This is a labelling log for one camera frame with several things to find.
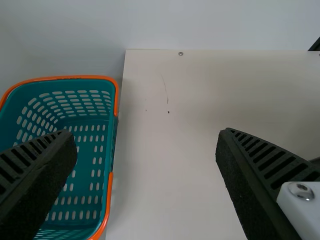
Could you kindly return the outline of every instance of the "metal screw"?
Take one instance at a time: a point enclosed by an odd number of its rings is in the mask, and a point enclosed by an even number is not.
[[[288,185],[288,189],[296,198],[306,201],[315,199],[315,194],[312,189],[302,182],[291,182]]]

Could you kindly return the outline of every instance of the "white wall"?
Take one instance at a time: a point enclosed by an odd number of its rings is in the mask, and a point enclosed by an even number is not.
[[[28,56],[17,39],[0,23],[0,97],[13,84],[32,75]]]
[[[319,10],[318,0],[6,0],[0,21],[37,57],[35,77],[121,78],[129,48],[307,50]]]

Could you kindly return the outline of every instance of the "white table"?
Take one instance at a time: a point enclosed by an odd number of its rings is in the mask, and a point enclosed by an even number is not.
[[[127,50],[108,240],[245,240],[215,161],[236,128],[320,156],[319,53]]]

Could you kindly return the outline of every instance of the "basket hole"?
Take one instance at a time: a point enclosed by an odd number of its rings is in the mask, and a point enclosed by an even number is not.
[[[42,116],[44,116],[46,113],[48,112],[48,110],[46,109],[46,110],[44,110],[43,112],[42,112]]]
[[[16,120],[16,124],[19,125],[21,123],[21,121],[22,121],[22,116],[19,116],[18,119]]]
[[[51,105],[53,105],[53,104],[55,104],[55,103],[56,103],[55,101],[51,101],[51,102],[48,102],[47,105],[48,105],[48,106],[51,106]]]
[[[28,110],[28,108],[25,106],[25,107],[22,109],[21,113],[24,115],[24,114],[26,114],[27,110]]]
[[[61,219],[62,219],[62,211],[60,211],[58,214],[58,220],[60,221]]]
[[[36,114],[36,113],[34,113],[34,114],[33,114],[33,116],[32,116],[32,118],[31,118],[31,119],[32,119],[32,121],[36,120],[36,117],[37,117],[37,114]]]
[[[41,103],[38,101],[35,105],[33,105],[33,109],[36,109]]]
[[[31,104],[33,104],[37,99],[34,97],[32,98],[29,102],[28,102],[28,105],[30,106]]]
[[[42,119],[42,118],[41,118],[40,116],[38,116],[38,119],[36,120],[36,123],[39,124],[40,121],[41,121],[41,119]]]
[[[33,128],[32,128],[32,133],[34,134],[36,132],[36,130],[37,130],[37,126],[34,125]]]
[[[79,219],[82,220],[83,217],[84,217],[84,211],[81,210],[79,213]]]
[[[26,129],[29,131],[29,130],[31,129],[31,127],[32,127],[32,123],[29,122],[29,124],[28,124],[28,126],[26,127]]]
[[[47,97],[47,98],[43,99],[43,101],[44,101],[44,102],[48,102],[48,101],[50,101],[50,100],[52,100],[52,99],[53,99],[52,97]]]
[[[22,137],[22,142],[24,143],[26,140],[27,140],[27,137],[28,137],[28,133],[24,133],[23,134],[23,137]]]
[[[39,127],[39,128],[38,128],[38,131],[36,131],[36,135],[37,135],[37,136],[40,136],[40,134],[41,134],[41,128]]]
[[[56,212],[54,211],[51,215],[51,220],[54,221],[56,219]]]
[[[31,117],[31,114],[32,114],[32,111],[29,110],[26,116],[27,116],[28,118],[30,118],[30,117]]]

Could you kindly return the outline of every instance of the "basket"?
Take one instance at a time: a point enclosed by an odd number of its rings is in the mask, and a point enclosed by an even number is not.
[[[35,78],[12,86],[0,102],[0,152],[67,129],[77,163],[36,240],[97,240],[107,225],[118,124],[118,85],[107,76]]]

